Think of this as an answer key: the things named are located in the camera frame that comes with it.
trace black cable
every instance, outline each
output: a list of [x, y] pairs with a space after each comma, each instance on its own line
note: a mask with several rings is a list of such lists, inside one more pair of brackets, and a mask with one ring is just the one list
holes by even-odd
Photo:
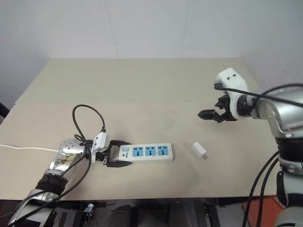
[[263, 211], [264, 190], [265, 190], [265, 186], [266, 186], [268, 177], [269, 177], [271, 171], [273, 170], [273, 168], [275, 167], [275, 165], [276, 165], [277, 162], [278, 162], [278, 159], [276, 158], [274, 160], [274, 162], [268, 168], [268, 170], [266, 172], [266, 175], [264, 177], [263, 183], [262, 183], [262, 187], [261, 187], [261, 191], [260, 191], [259, 211], [258, 211], [258, 219], [257, 219], [257, 225], [256, 225], [256, 227], [260, 227], [261, 226], [262, 211]]
[[245, 95], [249, 95], [249, 96], [255, 96], [255, 97], [258, 97], [258, 98], [266, 98], [266, 99], [281, 102], [281, 103], [287, 103], [287, 104], [303, 107], [303, 103], [298, 103], [298, 102], [294, 102], [294, 101], [283, 99], [283, 98], [267, 96], [267, 95], [257, 94], [257, 93], [248, 92], [248, 91], [241, 91], [241, 90], [234, 89], [234, 88], [215, 87], [215, 89], [220, 90], [220, 91], [237, 92], [237, 93], [241, 93], [241, 94], [245, 94]]
[[35, 209], [35, 210], [33, 210], [33, 211], [31, 211], [31, 212], [25, 214], [24, 216], [18, 218], [17, 220], [15, 220], [15, 221], [12, 222], [11, 224], [9, 224], [8, 227], [12, 227], [12, 226], [14, 226], [14, 225], [20, 223], [21, 221], [23, 221], [24, 219], [28, 218], [29, 216], [35, 214], [36, 212], [40, 211], [41, 209], [43, 209], [43, 208], [45, 208], [45, 207], [48, 207], [48, 206], [52, 205], [53, 203], [55, 203], [56, 201], [58, 201], [58, 200], [59, 200], [60, 198], [62, 198], [64, 195], [66, 195], [67, 193], [69, 193], [70, 191], [72, 191], [75, 187], [77, 187], [77, 186], [81, 183], [81, 181], [85, 178], [85, 176], [87, 175], [87, 173], [89, 172], [90, 165], [91, 165], [91, 151], [90, 151], [90, 146], [89, 146], [89, 144], [87, 143], [87, 140], [85, 139], [85, 136], [84, 136], [84, 134], [82, 133], [81, 129], [79, 128], [78, 123], [77, 123], [77, 121], [76, 121], [76, 117], [75, 117], [75, 111], [76, 111], [76, 109], [79, 108], [79, 107], [87, 107], [87, 108], [89, 108], [89, 109], [95, 111], [95, 112], [100, 116], [100, 118], [101, 118], [101, 120], [102, 120], [102, 123], [103, 123], [103, 126], [102, 126], [101, 131], [105, 131], [105, 122], [104, 122], [104, 119], [103, 119], [102, 115], [101, 115], [95, 108], [93, 108], [93, 107], [91, 107], [91, 106], [89, 106], [89, 105], [77, 105], [77, 106], [75, 106], [75, 107], [73, 108], [73, 110], [72, 110], [72, 120], [73, 120], [73, 122], [74, 122], [74, 124], [75, 124], [76, 129], [78, 130], [78, 132], [79, 132], [79, 134], [80, 134], [80, 137], [79, 137], [79, 138], [81, 138], [81, 141], [82, 141], [83, 144], [84, 144], [84, 153], [83, 153], [82, 158], [79, 159], [77, 162], [75, 162], [73, 165], [71, 165], [67, 170], [65, 170], [65, 171], [63, 172], [63, 174], [65, 174], [66, 172], [68, 172], [72, 167], [74, 167], [77, 163], [79, 163], [79, 162], [85, 157], [85, 155], [86, 155], [86, 153], [87, 153], [87, 151], [88, 151], [88, 154], [89, 154], [89, 163], [88, 163], [88, 166], [87, 166], [87, 168], [86, 168], [85, 173], [84, 173], [83, 176], [82, 176], [82, 177], [81, 177], [81, 178], [80, 178], [80, 179], [79, 179], [71, 188], [69, 188], [66, 192], [64, 192], [63, 194], [61, 194], [61, 195], [58, 196], [57, 198], [53, 199], [52, 201], [50, 201], [50, 202], [48, 202], [48, 203], [45, 203], [45, 204], [42, 205], [41, 207], [39, 207], [39, 208], [37, 208], [37, 209]]
[[[264, 91], [264, 92], [262, 93], [262, 95], [266, 95], [266, 94], [268, 94], [269, 92], [272, 92], [272, 91], [275, 91], [275, 90], [279, 90], [279, 89], [282, 89], [282, 88], [286, 88], [286, 87], [303, 87], [303, 84], [294, 83], [294, 84], [284, 84], [284, 85], [280, 85], [280, 86], [273, 87], [273, 88], [271, 88], [271, 89], [269, 89], [269, 90]], [[252, 108], [251, 108], [252, 110], [256, 107], [257, 102], [258, 102], [259, 99], [260, 99], [260, 98], [258, 97], [258, 98], [254, 101], [254, 103], [253, 103], [253, 105], [252, 105]]]
[[264, 164], [264, 166], [262, 167], [262, 169], [260, 170], [260, 172], [258, 173], [255, 181], [254, 181], [254, 184], [252, 185], [251, 187], [251, 190], [250, 190], [250, 195], [248, 197], [248, 200], [247, 200], [247, 205], [246, 205], [246, 209], [245, 209], [245, 213], [244, 213], [244, 218], [243, 218], [243, 223], [242, 223], [242, 227], [245, 227], [246, 226], [246, 222], [247, 222], [247, 218], [248, 218], [248, 213], [250, 211], [250, 204], [251, 204], [251, 201], [252, 201], [252, 196], [253, 196], [253, 193], [256, 189], [256, 186], [257, 186], [257, 183], [260, 179], [260, 177], [262, 176], [263, 172], [265, 171], [265, 169], [267, 168], [267, 166], [270, 164], [270, 162], [278, 155], [278, 151], [273, 154], [272, 157], [270, 157], [270, 159]]
[[74, 135], [74, 137], [75, 137], [77, 140], [82, 141], [82, 140], [81, 140], [81, 136], [79, 136], [79, 135], [75, 134], [75, 135]]

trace electrical outlet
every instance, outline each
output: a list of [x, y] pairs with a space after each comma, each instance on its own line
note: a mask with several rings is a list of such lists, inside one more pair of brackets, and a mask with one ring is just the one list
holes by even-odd
[[120, 146], [118, 160], [129, 162], [171, 162], [173, 152], [170, 143], [136, 144]]
[[169, 155], [169, 151], [168, 151], [167, 146], [158, 146], [158, 154], [160, 156], [162, 156], [162, 155]]
[[143, 156], [143, 147], [135, 147], [135, 148], [133, 148], [133, 156], [134, 157]]
[[156, 155], [156, 147], [145, 147], [145, 155], [146, 156], [155, 156]]

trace power cord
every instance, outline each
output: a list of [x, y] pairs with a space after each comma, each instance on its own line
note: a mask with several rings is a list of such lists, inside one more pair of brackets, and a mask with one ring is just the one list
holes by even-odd
[[[287, 87], [303, 87], [303, 84], [295, 83], [295, 84], [284, 84], [284, 85], [280, 85], [280, 86], [277, 86], [277, 87], [273, 87], [273, 88], [271, 88], [271, 89], [269, 89], [269, 90], [266, 90], [265, 92], [262, 93], [262, 95], [266, 95], [266, 94], [268, 94], [268, 93], [270, 93], [270, 92], [272, 92], [272, 91], [276, 91], [276, 90], [279, 90], [279, 89], [282, 89], [282, 88], [287, 88]], [[254, 103], [253, 103], [253, 105], [252, 105], [252, 107], [251, 107], [252, 110], [256, 107], [257, 102], [258, 102], [259, 99], [260, 99], [260, 98], [258, 97], [258, 98], [256, 98], [256, 100], [254, 101]]]
[[87, 140], [86, 140], [84, 134], [82, 133], [81, 129], [79, 128], [78, 123], [77, 123], [77, 121], [76, 121], [76, 117], [75, 117], [75, 111], [76, 111], [76, 109], [79, 108], [79, 107], [86, 107], [86, 108], [89, 108], [89, 109], [95, 111], [95, 112], [100, 116], [100, 118], [101, 118], [101, 120], [102, 120], [102, 123], [103, 123], [103, 126], [102, 126], [101, 131], [105, 131], [105, 122], [104, 122], [104, 119], [103, 119], [102, 115], [101, 115], [95, 108], [93, 108], [93, 107], [91, 107], [91, 106], [89, 106], [89, 105], [77, 105], [77, 106], [75, 106], [75, 107], [73, 108], [73, 110], [72, 110], [72, 120], [73, 120], [73, 122], [74, 122], [74, 124], [75, 124], [75, 127], [76, 127], [78, 133], [80, 134], [79, 139], [81, 138], [81, 141], [83, 142], [83, 145], [84, 145], [84, 152], [83, 152], [82, 158], [79, 159], [77, 162], [75, 162], [73, 165], [71, 165], [68, 169], [66, 169], [66, 170], [63, 172], [63, 174], [61, 175], [61, 177], [62, 177], [66, 172], [68, 172], [72, 167], [74, 167], [77, 163], [79, 163], [79, 162], [86, 156], [86, 153], [88, 152], [88, 155], [89, 155], [89, 163], [88, 163], [88, 166], [87, 166], [87, 168], [86, 168], [86, 170], [85, 170], [83, 176], [82, 176], [82, 177], [81, 177], [81, 178], [80, 178], [80, 179], [79, 179], [71, 188], [69, 188], [66, 192], [64, 192], [63, 194], [61, 194], [61, 195], [58, 196], [57, 198], [53, 199], [52, 201], [45, 203], [45, 204], [42, 205], [41, 207], [39, 207], [39, 208], [37, 208], [37, 209], [35, 209], [35, 210], [33, 210], [33, 211], [31, 211], [31, 212], [25, 214], [24, 216], [18, 218], [17, 220], [15, 220], [15, 221], [12, 222], [11, 224], [9, 224], [8, 227], [12, 227], [12, 226], [14, 226], [14, 225], [20, 223], [21, 221], [23, 221], [24, 219], [28, 218], [29, 216], [31, 216], [31, 215], [37, 213], [37, 212], [40, 211], [41, 209], [43, 209], [43, 208], [45, 208], [45, 207], [48, 207], [48, 206], [52, 205], [53, 203], [55, 203], [56, 201], [58, 201], [60, 198], [62, 198], [63, 196], [65, 196], [66, 194], [68, 194], [70, 191], [72, 191], [75, 187], [77, 187], [77, 186], [81, 183], [81, 181], [85, 178], [85, 176], [87, 175], [87, 173], [89, 172], [90, 165], [91, 165], [91, 151], [90, 151], [90, 146], [89, 146], [89, 144], [87, 143]]
[[265, 174], [263, 183], [262, 183], [261, 192], [260, 192], [260, 199], [259, 199], [258, 219], [257, 219], [257, 225], [256, 225], [256, 227], [260, 227], [261, 226], [262, 211], [263, 211], [264, 190], [265, 190], [265, 186], [266, 186], [268, 177], [269, 177], [271, 171], [273, 170], [273, 168], [275, 167], [275, 165], [276, 165], [277, 162], [278, 162], [278, 159], [276, 158], [274, 160], [274, 162], [268, 168], [268, 170], [267, 170], [267, 172]]
[[26, 148], [22, 148], [22, 147], [16, 147], [16, 146], [6, 145], [6, 144], [0, 144], [0, 147], [13, 148], [13, 149], [18, 149], [18, 150], [37, 149], [37, 150], [49, 150], [49, 151], [58, 152], [58, 150], [50, 149], [50, 148], [37, 148], [37, 147], [26, 147]]
[[251, 201], [252, 201], [252, 197], [253, 197], [253, 193], [256, 189], [256, 186], [257, 186], [257, 183], [260, 179], [260, 177], [262, 176], [263, 172], [265, 171], [265, 169], [268, 167], [268, 165], [271, 163], [271, 161], [279, 154], [279, 152], [277, 151], [275, 154], [273, 154], [272, 157], [270, 157], [270, 159], [264, 164], [264, 166], [261, 168], [260, 172], [258, 173], [255, 181], [254, 181], [254, 184], [252, 185], [251, 187], [251, 190], [250, 190], [250, 195], [248, 197], [248, 200], [247, 200], [247, 205], [246, 205], [246, 209], [245, 209], [245, 213], [244, 213], [244, 218], [243, 218], [243, 223], [242, 223], [242, 227], [245, 227], [246, 226], [246, 222], [247, 222], [247, 219], [248, 219], [248, 213], [250, 211], [250, 204], [251, 204]]
[[298, 103], [298, 102], [294, 102], [294, 101], [283, 99], [283, 98], [272, 97], [272, 96], [257, 94], [257, 93], [248, 92], [248, 91], [242, 91], [242, 90], [238, 90], [238, 89], [234, 89], [234, 88], [220, 87], [218, 85], [215, 85], [214, 88], [216, 90], [220, 90], [220, 91], [232, 91], [232, 92], [237, 92], [237, 93], [241, 93], [241, 94], [245, 94], [245, 95], [249, 95], [249, 96], [254, 96], [254, 97], [258, 97], [258, 98], [266, 98], [266, 99], [281, 102], [281, 103], [287, 103], [287, 104], [303, 107], [303, 103]]

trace beige tabletop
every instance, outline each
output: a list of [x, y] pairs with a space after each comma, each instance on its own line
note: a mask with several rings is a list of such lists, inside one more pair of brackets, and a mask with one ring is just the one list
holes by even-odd
[[[57, 149], [76, 133], [72, 108], [88, 104], [104, 116], [112, 139], [171, 143], [175, 158], [171, 163], [122, 168], [93, 163], [64, 199], [247, 196], [259, 169], [276, 150], [267, 122], [218, 124], [197, 116], [200, 110], [213, 108], [222, 95], [213, 83], [228, 67], [256, 89], [239, 59], [50, 60], [0, 125], [0, 144]], [[96, 136], [100, 119], [88, 109], [79, 109], [76, 115], [86, 137]], [[208, 151], [207, 160], [191, 151], [196, 141]], [[0, 199], [26, 197], [55, 155], [0, 147]], [[79, 164], [67, 187], [86, 164]], [[276, 171], [266, 194], [275, 193]]]

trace white cable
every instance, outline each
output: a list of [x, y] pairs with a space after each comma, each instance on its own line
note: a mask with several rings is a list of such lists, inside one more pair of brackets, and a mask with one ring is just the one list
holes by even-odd
[[24, 150], [24, 149], [37, 149], [37, 150], [49, 150], [49, 151], [54, 151], [54, 152], [58, 152], [58, 150], [55, 149], [49, 149], [49, 148], [20, 148], [20, 147], [16, 147], [16, 146], [12, 146], [12, 145], [6, 145], [6, 144], [0, 144], [0, 147], [6, 147], [6, 148], [13, 148], [13, 149], [18, 149], [18, 150]]

